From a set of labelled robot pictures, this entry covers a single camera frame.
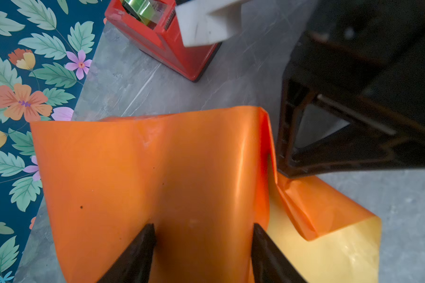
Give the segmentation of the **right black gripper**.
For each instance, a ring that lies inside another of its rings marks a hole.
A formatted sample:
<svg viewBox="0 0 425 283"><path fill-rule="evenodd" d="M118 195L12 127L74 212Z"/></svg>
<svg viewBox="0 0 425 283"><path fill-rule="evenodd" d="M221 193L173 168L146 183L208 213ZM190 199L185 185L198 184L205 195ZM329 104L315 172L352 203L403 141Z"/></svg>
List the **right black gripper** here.
<svg viewBox="0 0 425 283"><path fill-rule="evenodd" d="M297 147L308 106L346 125ZM319 1L284 72L278 171L425 169L425 1Z"/></svg>

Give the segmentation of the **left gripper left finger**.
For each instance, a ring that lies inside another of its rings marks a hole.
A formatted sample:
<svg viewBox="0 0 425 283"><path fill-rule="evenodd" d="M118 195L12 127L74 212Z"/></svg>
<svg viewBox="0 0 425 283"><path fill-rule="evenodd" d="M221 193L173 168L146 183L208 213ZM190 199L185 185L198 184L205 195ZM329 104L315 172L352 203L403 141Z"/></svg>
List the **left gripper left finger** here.
<svg viewBox="0 0 425 283"><path fill-rule="evenodd" d="M146 224L97 283L148 283L156 243L154 224Z"/></svg>

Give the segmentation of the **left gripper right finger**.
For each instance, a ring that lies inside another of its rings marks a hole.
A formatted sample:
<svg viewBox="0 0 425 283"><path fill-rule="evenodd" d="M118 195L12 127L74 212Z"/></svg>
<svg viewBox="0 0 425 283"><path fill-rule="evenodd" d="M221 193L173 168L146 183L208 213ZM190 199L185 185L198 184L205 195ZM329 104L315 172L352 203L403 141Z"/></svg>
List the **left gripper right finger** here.
<svg viewBox="0 0 425 283"><path fill-rule="evenodd" d="M253 228L251 263L255 283L307 283L259 224Z"/></svg>

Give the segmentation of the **yellow wrapping paper sheet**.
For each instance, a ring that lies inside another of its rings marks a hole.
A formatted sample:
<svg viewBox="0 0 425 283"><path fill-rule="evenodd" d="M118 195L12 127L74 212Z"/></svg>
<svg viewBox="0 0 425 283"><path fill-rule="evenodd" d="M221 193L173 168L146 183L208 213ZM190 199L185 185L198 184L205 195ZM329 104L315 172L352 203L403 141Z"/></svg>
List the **yellow wrapping paper sheet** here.
<svg viewBox="0 0 425 283"><path fill-rule="evenodd" d="M253 283L262 226L309 283L378 281L380 218L318 177L279 172L269 115L243 106L31 132L59 265L95 283L146 224L152 283Z"/></svg>

